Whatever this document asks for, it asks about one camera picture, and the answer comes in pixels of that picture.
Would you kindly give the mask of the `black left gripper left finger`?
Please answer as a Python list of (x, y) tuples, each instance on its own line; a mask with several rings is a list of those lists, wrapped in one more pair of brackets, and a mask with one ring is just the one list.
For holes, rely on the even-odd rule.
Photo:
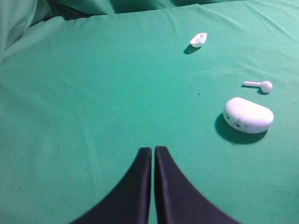
[(147, 224), (151, 199), (152, 150), (143, 147), (109, 194), (73, 224)]

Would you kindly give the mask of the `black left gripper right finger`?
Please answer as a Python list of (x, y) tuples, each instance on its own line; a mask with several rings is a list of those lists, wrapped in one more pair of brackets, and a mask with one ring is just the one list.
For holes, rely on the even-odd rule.
[(186, 178), (167, 147), (155, 147), (154, 194), (159, 224), (237, 224)]

